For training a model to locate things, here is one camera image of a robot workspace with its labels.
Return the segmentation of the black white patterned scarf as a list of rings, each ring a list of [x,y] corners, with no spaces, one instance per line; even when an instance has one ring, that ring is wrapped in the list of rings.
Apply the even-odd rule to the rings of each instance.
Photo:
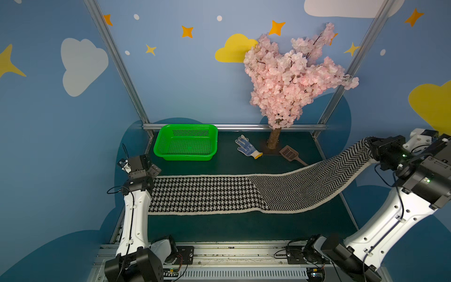
[[[296,214],[338,196],[373,164],[369,139],[337,156],[282,174],[159,176],[150,215],[217,215],[247,212]]]

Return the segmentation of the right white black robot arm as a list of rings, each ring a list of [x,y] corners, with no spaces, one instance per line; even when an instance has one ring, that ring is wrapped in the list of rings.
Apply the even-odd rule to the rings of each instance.
[[[393,172],[381,208],[352,236],[316,235],[303,248],[312,264],[330,262],[356,282],[380,282],[377,273],[388,251],[415,224],[451,200],[451,137],[423,130],[403,136],[369,137],[370,157]]]

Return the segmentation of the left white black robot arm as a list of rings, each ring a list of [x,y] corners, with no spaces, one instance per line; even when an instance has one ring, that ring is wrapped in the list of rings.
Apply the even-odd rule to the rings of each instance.
[[[105,263],[109,282],[162,282],[164,262],[176,255],[171,238],[150,245],[148,215],[154,189],[152,162],[148,155],[121,159],[117,163],[128,174],[124,184],[107,191],[121,193],[124,200],[124,222],[115,258]]]

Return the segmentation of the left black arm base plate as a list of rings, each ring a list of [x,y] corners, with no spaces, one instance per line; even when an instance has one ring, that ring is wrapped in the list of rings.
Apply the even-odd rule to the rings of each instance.
[[[194,260],[194,246],[179,246],[177,251],[171,254],[166,261],[165,265],[192,265]]]

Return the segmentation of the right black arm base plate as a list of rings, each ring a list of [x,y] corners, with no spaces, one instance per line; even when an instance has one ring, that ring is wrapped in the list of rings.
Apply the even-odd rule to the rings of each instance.
[[[288,264],[317,264],[318,262],[315,254],[304,246],[287,246],[285,251]]]

